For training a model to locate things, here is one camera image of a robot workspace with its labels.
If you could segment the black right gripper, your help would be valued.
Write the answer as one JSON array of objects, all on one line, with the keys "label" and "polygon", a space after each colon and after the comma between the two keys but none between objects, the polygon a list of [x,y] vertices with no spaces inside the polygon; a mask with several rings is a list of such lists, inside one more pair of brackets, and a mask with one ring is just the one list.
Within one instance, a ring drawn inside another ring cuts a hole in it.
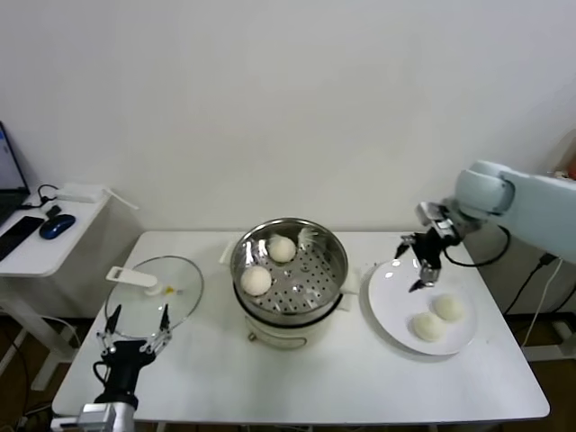
[{"label": "black right gripper", "polygon": [[418,280],[409,288],[410,293],[437,283],[442,266],[441,255],[447,248],[459,245],[461,240],[453,228],[440,229],[436,226],[400,237],[394,258],[399,259],[412,248],[420,267]]}]

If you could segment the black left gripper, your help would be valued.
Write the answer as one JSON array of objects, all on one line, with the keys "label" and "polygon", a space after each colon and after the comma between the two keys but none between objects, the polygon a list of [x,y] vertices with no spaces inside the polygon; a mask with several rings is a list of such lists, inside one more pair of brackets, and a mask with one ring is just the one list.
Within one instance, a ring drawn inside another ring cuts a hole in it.
[{"label": "black left gripper", "polygon": [[169,306],[167,303],[164,305],[158,332],[148,341],[141,339],[114,342],[121,312],[122,306],[118,305],[106,319],[104,330],[97,333],[101,356],[105,356],[105,365],[109,368],[105,381],[105,402],[138,405],[135,390],[140,370],[150,365],[172,339]]}]

